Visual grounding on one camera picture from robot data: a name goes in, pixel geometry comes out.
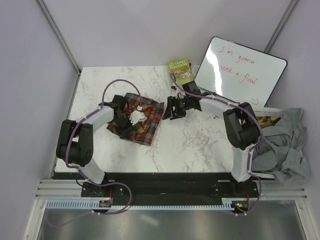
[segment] white basket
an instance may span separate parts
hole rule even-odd
[[[282,109],[278,109],[278,108],[260,107],[260,106],[252,106],[252,109],[253,109],[256,117],[277,118],[280,116],[280,112],[282,111]],[[275,179],[275,176],[271,173],[255,172],[254,174],[261,177],[261,178]]]
[[[280,115],[282,109],[271,108],[271,107],[260,107],[260,106],[252,106],[254,114],[257,117],[271,117],[277,118]]]

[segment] metal floor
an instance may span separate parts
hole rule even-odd
[[[63,224],[88,210],[46,210]],[[204,210],[129,210],[89,214],[60,228],[43,220],[38,240],[305,240],[295,203],[258,203],[247,216]]]

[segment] black metal base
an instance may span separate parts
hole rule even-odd
[[[53,179],[79,179],[78,173],[55,173]],[[106,173],[108,181],[124,183],[132,191],[132,206],[200,206],[221,205],[222,198],[258,197],[255,182],[244,185],[233,182],[230,173]],[[110,188],[83,184],[82,197],[110,197]],[[126,205],[128,190],[112,186],[114,205]]]

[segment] white wall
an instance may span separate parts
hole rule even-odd
[[[320,1],[302,0],[284,28],[271,54],[288,60],[269,103],[277,108],[303,108],[308,127],[304,147],[311,165],[306,189],[312,213],[320,226]]]
[[[22,239],[77,76],[33,0],[0,7],[0,238]]]
[[[290,0],[45,0],[81,67],[199,65],[213,36],[264,50]]]

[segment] red handwritten text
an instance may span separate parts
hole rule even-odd
[[[229,67],[226,67],[226,66],[220,65],[219,70],[221,70],[221,71],[223,71],[223,72],[227,72],[227,73],[232,74],[232,72],[231,72],[231,71],[232,71],[232,67],[231,67],[231,68],[229,68]]]
[[[218,53],[227,53],[227,54],[231,54],[231,55],[233,54],[233,52],[230,51],[230,50],[228,50],[228,51],[226,52],[226,51],[225,51],[225,48],[226,48],[226,47],[223,46],[222,49],[221,49],[221,51],[218,51]]]
[[[254,105],[258,105],[259,104],[259,99],[257,98],[257,99],[253,99],[253,98],[251,98],[251,100],[252,100],[252,104],[254,104]]]
[[[250,78],[250,74],[247,73],[247,74],[244,76],[244,78],[243,78],[241,81],[239,81],[239,83],[243,83],[244,81],[247,81],[247,82],[249,82],[249,83],[251,83],[251,84],[256,85],[256,82],[258,81],[258,77],[257,77],[256,79]]]
[[[251,60],[250,58],[246,58],[244,56],[240,56],[238,57],[238,61],[236,61],[235,63],[238,64],[240,61],[246,62],[246,63],[251,63],[251,64],[255,64],[255,61]]]

